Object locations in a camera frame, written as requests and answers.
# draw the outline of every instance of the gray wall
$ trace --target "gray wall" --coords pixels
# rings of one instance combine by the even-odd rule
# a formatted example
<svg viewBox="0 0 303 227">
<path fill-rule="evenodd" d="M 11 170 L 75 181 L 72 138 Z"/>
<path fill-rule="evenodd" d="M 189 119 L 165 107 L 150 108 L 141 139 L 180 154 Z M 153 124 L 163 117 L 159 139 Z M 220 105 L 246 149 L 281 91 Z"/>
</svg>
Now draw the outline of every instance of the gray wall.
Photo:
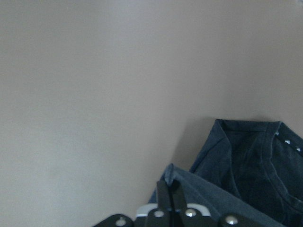
<svg viewBox="0 0 303 227">
<path fill-rule="evenodd" d="M 297 0 L 0 2 L 0 226 L 134 217 L 215 118 L 303 136 Z"/>
</svg>

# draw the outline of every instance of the denim fabric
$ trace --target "denim fabric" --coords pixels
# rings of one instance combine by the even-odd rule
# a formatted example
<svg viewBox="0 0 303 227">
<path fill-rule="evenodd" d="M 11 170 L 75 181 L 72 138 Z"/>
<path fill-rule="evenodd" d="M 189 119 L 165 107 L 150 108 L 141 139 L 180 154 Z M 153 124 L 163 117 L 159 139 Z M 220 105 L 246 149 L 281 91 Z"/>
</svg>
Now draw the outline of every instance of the denim fabric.
<svg viewBox="0 0 303 227">
<path fill-rule="evenodd" d="M 190 171 L 170 165 L 162 178 L 179 180 L 187 202 L 214 219 L 237 212 L 266 227 L 303 227 L 302 155 L 303 140 L 283 122 L 216 120 Z"/>
<path fill-rule="evenodd" d="M 303 227 L 301 152 L 303 140 L 282 122 L 216 120 L 190 172 L 285 226 Z"/>
<path fill-rule="evenodd" d="M 186 202 L 206 206 L 209 209 L 212 218 L 216 221 L 225 213 L 235 212 L 258 222 L 265 227 L 284 227 L 282 224 L 257 211 L 213 183 L 210 183 L 193 173 L 177 168 L 173 164 L 166 168 L 161 179 L 165 180 L 168 185 L 171 185 L 173 180 L 181 182 Z M 155 202 L 156 196 L 154 193 L 150 199 L 150 203 Z"/>
</svg>

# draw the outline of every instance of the dark fabric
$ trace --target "dark fabric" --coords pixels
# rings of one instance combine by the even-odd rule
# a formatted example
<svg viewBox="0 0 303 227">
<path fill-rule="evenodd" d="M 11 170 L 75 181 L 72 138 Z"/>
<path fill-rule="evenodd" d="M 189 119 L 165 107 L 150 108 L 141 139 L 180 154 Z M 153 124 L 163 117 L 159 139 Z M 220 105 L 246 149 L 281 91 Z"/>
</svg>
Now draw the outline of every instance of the dark fabric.
<svg viewBox="0 0 303 227">
<path fill-rule="evenodd" d="M 216 220 L 236 212 L 266 227 L 303 227 L 302 153 L 283 122 L 216 120 L 190 171 L 170 165 L 162 178 L 179 180 L 187 203 Z"/>
<path fill-rule="evenodd" d="M 190 172 L 303 227 L 303 140 L 282 122 L 216 120 Z"/>
<path fill-rule="evenodd" d="M 212 218 L 216 221 L 225 213 L 235 212 L 266 227 L 283 227 L 280 223 L 257 211 L 213 183 L 193 173 L 179 169 L 173 164 L 166 168 L 161 179 L 165 180 L 169 185 L 173 180 L 181 182 L 187 203 L 197 203 L 206 206 Z M 155 193 L 151 197 L 150 203 L 156 203 Z"/>
</svg>

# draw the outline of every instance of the metal screw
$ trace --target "metal screw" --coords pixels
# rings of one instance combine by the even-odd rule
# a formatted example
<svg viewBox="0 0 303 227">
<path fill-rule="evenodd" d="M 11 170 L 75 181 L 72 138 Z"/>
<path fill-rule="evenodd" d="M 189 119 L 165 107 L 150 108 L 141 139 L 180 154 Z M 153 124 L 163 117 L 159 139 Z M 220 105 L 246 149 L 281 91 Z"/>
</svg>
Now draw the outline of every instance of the metal screw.
<svg viewBox="0 0 303 227">
<path fill-rule="evenodd" d="M 227 216 L 225 218 L 225 221 L 230 225 L 236 225 L 238 223 L 238 220 L 234 216 Z"/>
<path fill-rule="evenodd" d="M 116 221 L 116 226 L 122 227 L 125 226 L 126 221 L 124 218 L 120 218 L 118 221 Z"/>
<path fill-rule="evenodd" d="M 161 218 L 164 216 L 164 212 L 161 210 L 157 210 L 154 212 L 154 216 L 156 216 L 157 218 Z"/>
<path fill-rule="evenodd" d="M 185 214 L 186 214 L 186 216 L 189 216 L 189 217 L 193 217 L 193 216 L 197 215 L 196 211 L 194 209 L 191 209 L 191 208 L 187 209 L 185 211 Z"/>
</svg>

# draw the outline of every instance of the folded shirt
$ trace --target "folded shirt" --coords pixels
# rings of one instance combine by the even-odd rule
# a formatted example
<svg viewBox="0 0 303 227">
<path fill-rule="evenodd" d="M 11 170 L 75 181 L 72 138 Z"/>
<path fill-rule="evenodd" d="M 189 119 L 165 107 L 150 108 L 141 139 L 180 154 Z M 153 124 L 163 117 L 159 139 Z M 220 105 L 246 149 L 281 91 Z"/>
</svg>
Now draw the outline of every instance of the folded shirt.
<svg viewBox="0 0 303 227">
<path fill-rule="evenodd" d="M 216 120 L 190 172 L 285 226 L 302 227 L 302 152 L 302 138 L 282 122 Z"/>
<path fill-rule="evenodd" d="M 266 227 L 303 227 L 303 140 L 283 122 L 216 120 L 190 171 L 168 166 L 187 203 L 218 220 L 235 212 Z M 150 202 L 155 202 L 155 194 Z"/>
</svg>

